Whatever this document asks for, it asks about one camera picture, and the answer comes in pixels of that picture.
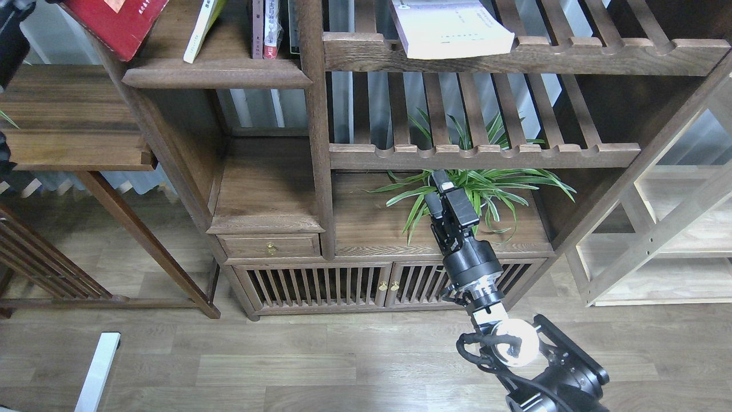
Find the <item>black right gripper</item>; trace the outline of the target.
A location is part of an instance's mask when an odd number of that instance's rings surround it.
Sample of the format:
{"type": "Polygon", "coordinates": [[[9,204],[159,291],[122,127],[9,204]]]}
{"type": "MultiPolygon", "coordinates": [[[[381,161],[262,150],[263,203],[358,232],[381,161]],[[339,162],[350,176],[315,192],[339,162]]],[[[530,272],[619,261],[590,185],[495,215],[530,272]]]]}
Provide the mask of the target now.
{"type": "MultiPolygon", "coordinates": [[[[435,170],[431,173],[431,185],[440,195],[455,189],[447,170],[435,170]]],[[[443,203],[437,192],[428,192],[424,201],[431,217],[443,218],[443,203]]],[[[489,242],[474,237],[473,227],[459,230],[445,222],[435,223],[431,218],[432,234],[443,255],[443,266],[458,292],[494,293],[495,280],[502,274],[503,268],[489,242]]]]}

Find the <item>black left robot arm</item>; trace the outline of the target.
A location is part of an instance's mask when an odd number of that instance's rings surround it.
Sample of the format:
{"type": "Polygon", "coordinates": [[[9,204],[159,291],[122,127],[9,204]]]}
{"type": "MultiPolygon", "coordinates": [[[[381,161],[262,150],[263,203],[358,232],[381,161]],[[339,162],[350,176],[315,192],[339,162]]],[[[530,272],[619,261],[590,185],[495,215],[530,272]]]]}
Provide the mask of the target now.
{"type": "MultiPolygon", "coordinates": [[[[1,92],[5,92],[11,79],[21,67],[30,50],[29,40],[23,34],[20,24],[35,10],[36,1],[1,2],[1,92]]],[[[11,149],[7,136],[1,132],[1,177],[2,181],[17,164],[11,161],[11,149]]]]}

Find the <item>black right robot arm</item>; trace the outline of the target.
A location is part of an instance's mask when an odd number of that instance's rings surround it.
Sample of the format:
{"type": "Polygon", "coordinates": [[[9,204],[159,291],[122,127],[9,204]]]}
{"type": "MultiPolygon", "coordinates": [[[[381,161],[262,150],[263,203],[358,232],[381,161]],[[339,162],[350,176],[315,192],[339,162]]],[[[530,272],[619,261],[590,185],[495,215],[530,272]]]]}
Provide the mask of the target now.
{"type": "Polygon", "coordinates": [[[602,386],[609,375],[546,316],[512,319],[496,286],[502,265],[489,242],[474,237],[478,214],[464,189],[444,170],[429,177],[426,196],[431,229],[443,255],[449,285],[442,296],[466,309],[474,332],[456,349],[467,362],[493,374],[507,389],[512,411],[604,411],[602,386]]]}

